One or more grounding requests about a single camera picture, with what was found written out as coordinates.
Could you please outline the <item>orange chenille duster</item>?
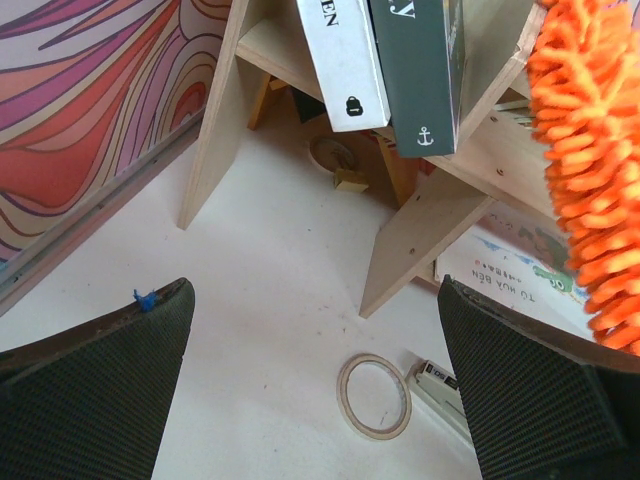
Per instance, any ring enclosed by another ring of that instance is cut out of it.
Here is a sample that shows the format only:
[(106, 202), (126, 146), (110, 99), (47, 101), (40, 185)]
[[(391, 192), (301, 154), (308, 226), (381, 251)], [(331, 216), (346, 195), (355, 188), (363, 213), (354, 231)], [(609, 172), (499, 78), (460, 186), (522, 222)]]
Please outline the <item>orange chenille duster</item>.
[(639, 353), (639, 32), (626, 1), (546, 1), (526, 71), (567, 266), (600, 345)]

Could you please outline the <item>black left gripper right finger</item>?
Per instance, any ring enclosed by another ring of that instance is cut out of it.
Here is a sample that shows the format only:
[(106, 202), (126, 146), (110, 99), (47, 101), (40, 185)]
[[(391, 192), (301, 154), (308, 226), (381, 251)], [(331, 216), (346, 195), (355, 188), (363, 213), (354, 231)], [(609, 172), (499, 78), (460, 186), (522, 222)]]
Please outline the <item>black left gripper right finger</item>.
[(438, 311), (485, 479), (636, 479), (639, 359), (445, 276)]

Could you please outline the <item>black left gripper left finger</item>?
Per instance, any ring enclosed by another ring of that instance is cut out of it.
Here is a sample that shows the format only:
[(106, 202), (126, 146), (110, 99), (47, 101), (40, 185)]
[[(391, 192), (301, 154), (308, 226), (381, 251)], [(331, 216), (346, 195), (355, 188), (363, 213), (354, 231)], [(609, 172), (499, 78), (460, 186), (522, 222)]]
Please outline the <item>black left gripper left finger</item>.
[(150, 478), (194, 310), (194, 287), (180, 278), (3, 351), (2, 478)]

